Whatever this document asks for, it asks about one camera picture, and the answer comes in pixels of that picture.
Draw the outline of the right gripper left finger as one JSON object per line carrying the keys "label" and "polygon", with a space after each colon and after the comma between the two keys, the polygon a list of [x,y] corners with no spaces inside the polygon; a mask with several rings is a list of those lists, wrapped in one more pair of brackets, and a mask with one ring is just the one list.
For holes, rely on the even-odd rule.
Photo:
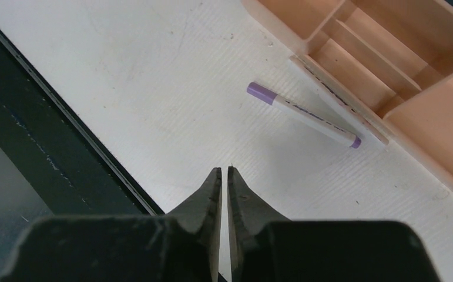
{"label": "right gripper left finger", "polygon": [[20,236],[0,281],[217,281],[222,171],[162,216],[51,216]]}

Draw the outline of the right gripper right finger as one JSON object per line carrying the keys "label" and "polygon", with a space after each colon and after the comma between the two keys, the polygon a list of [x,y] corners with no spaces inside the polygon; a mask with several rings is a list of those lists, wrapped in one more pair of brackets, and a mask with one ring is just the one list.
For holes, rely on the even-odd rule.
{"label": "right gripper right finger", "polygon": [[227,174],[233,281],[439,281],[418,235],[391,220],[292,221]]}

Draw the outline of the thin white pen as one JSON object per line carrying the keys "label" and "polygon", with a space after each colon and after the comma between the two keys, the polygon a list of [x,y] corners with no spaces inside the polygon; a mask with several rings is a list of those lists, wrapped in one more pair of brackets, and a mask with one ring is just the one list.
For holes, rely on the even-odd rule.
{"label": "thin white pen", "polygon": [[289,57],[290,62],[299,70],[299,72],[307,76],[309,80],[320,85],[321,90],[316,93],[320,99],[325,102],[333,111],[346,120],[352,127],[363,133],[365,137],[372,137],[374,140],[386,146],[389,140],[378,129],[376,129],[369,121],[354,110],[335,90],[323,81],[320,75],[316,74],[302,60],[295,55]]}

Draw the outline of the peach plastic file rack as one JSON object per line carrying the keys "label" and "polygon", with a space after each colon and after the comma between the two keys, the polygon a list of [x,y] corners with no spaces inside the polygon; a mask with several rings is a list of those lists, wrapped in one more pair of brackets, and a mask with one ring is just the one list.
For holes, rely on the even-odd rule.
{"label": "peach plastic file rack", "polygon": [[453,6],[244,1],[248,13],[453,192]]}

